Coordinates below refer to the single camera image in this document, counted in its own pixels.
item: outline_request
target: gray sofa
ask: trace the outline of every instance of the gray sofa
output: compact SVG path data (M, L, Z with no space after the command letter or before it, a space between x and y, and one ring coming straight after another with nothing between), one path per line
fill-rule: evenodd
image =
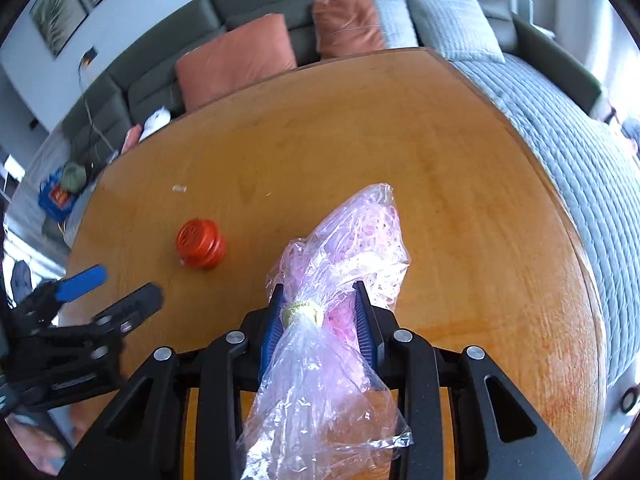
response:
M184 113L175 61L211 38L268 12L286 17L299 66L319 60L311 17L314 0L193 0L162 20L118 56L85 93L95 126L119 148L127 130L158 108ZM573 57L510 11L509 0L478 0L501 49L540 70L588 115L598 113L602 89ZM104 160L108 148L91 131L82 100L60 124L78 160Z

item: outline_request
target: gray quilted blanket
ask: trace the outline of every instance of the gray quilted blanket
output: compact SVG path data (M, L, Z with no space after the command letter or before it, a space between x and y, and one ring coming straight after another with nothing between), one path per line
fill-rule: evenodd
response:
M607 330L608 383L640 349L640 171L558 87L518 57L457 61L551 176L586 248Z

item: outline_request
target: sofa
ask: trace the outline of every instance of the sofa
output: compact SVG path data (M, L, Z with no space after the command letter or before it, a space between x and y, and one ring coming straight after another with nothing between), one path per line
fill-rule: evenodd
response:
M193 0L120 54L60 124L72 157L100 162L109 150L95 126L119 148L127 130L159 107L177 118L184 103L175 62L196 46L269 12L286 19L299 66L319 60L315 0ZM555 183L593 267L607 331L609 384L640 349L640 178L595 120L606 93L580 63L510 11L509 0L478 0L505 63L457 61L511 121Z
M299 66L319 60L311 7L314 0L193 0L158 23L120 54L85 92L95 125L119 148L133 124L164 106L184 113L175 62L211 38L268 12L286 18ZM588 115L599 113L602 88L573 57L530 23L513 15L509 0L478 0L504 52L517 54L558 85ZM104 159L108 147L90 131L79 100L60 124L74 158Z

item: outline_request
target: white pillow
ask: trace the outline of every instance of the white pillow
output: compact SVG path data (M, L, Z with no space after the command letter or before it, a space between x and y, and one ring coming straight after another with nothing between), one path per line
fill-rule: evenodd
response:
M495 61L504 56L478 0L406 0L425 46L450 61Z
M373 0L387 48L418 46L406 0Z

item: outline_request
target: cable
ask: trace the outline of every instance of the cable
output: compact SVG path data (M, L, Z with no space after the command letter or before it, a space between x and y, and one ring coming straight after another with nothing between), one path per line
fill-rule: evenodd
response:
M89 119L89 135L87 136L85 151L86 152L89 151L89 148L91 147L91 134L92 134L92 132L96 132L98 134L98 136L104 141L104 143L109 147L109 149L111 150L111 153L115 152L116 150L111 145L111 143L108 141L107 137L105 137L105 135L100 131L100 128L98 128L98 126L95 125L94 118L92 117L91 111L89 110L89 103L86 100L86 95L84 94L84 87L83 87L83 84L82 84L82 60L78 64L78 86L80 87L80 95L81 95L81 98L82 98L82 104L84 105L84 110L86 111L86 116ZM100 158L100 155L98 155L97 143L96 143L96 146L94 146L94 151L95 151L95 156L98 158L98 160L102 161L102 159Z

